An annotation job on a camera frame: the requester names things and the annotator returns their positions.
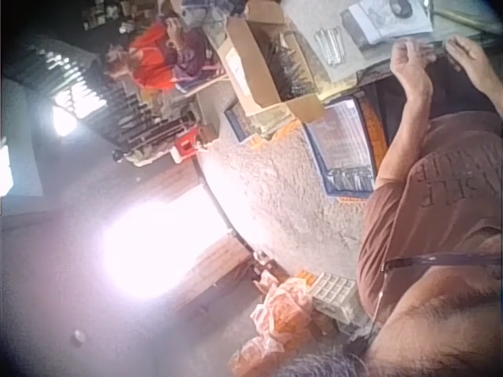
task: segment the brown t-shirt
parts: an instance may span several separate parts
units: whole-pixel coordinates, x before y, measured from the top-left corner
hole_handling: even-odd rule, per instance
[[[484,238],[480,235],[501,233],[502,130],[501,118],[489,112],[437,118],[407,181],[388,183],[370,196],[357,279],[371,317],[384,282],[383,262],[474,252]],[[383,312],[390,313],[425,271],[413,267],[391,273]]]

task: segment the cardboard box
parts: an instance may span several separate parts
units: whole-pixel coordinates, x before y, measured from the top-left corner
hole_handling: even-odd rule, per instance
[[[246,20],[230,17],[226,26],[227,39],[218,55],[229,75],[239,102],[246,115],[255,115],[275,106],[286,106],[301,122],[312,122],[322,117],[324,108],[316,93],[281,101],[269,68],[255,41],[252,31],[259,29],[268,35],[286,31],[285,16],[275,2],[250,2]],[[314,87],[313,76],[293,33],[285,33],[284,41],[294,52],[306,79]]]

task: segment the person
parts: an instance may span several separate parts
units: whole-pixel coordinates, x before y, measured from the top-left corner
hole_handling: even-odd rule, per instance
[[[358,347],[301,357],[278,376],[503,375],[503,84],[472,40],[454,36],[446,51],[491,112],[430,120],[433,49],[410,38],[395,43],[391,71],[406,104],[366,204],[357,268],[361,303],[378,331]],[[385,283],[389,261],[401,268],[388,270]]]
[[[155,23],[130,45],[128,51],[108,51],[105,73],[113,79],[130,75],[142,88],[169,90],[177,83],[205,79],[219,73],[208,53],[204,33],[183,31],[180,20]]]

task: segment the hand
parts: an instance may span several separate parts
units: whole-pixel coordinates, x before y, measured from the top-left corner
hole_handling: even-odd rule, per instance
[[[172,17],[166,20],[167,36],[173,42],[176,49],[183,47],[182,23],[178,18]]]
[[[446,50],[482,93],[493,97],[501,89],[500,79],[491,67],[486,53],[476,42],[456,35],[447,41]]]
[[[407,38],[397,41],[391,51],[391,72],[402,84],[407,100],[431,98],[433,84],[424,70],[436,60],[433,46]]]
[[[168,18],[166,19],[166,30],[170,38],[175,38],[182,33],[182,23],[178,18]]]

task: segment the red shirt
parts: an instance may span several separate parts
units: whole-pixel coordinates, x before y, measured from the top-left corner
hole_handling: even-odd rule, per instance
[[[160,39],[167,40],[166,28],[161,24],[151,26],[131,43],[131,49],[142,52],[141,62],[133,72],[136,83],[146,89],[171,89],[173,73],[166,66],[164,56],[157,47]]]

